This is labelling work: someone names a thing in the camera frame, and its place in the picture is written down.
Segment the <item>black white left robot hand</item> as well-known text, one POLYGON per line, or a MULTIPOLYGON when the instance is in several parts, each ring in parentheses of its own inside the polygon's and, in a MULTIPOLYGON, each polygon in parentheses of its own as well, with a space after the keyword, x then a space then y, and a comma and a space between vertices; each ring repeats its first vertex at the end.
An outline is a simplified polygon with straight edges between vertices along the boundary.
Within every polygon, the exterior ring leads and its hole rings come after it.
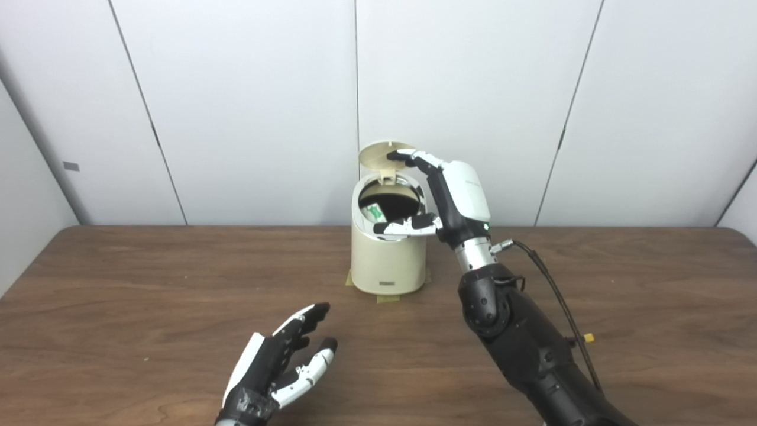
POLYGON ((313 303, 292 314, 270 336, 252 334, 225 388, 216 425, 267 425, 274 414, 308 393, 327 372, 338 342, 325 338, 310 361, 294 369, 296 351, 310 344, 311 332, 330 310, 313 303))

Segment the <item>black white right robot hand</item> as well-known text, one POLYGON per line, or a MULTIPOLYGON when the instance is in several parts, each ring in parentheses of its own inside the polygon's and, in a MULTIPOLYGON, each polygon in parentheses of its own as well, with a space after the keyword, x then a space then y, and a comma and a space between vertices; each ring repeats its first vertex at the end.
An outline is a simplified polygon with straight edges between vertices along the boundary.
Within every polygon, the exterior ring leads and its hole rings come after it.
POLYGON ((426 175, 438 212, 375 224, 374 234, 404 237, 435 234, 451 249, 468 240, 489 238, 489 203, 473 167, 462 161, 444 162, 416 149, 395 149, 386 157, 418 168, 426 175))

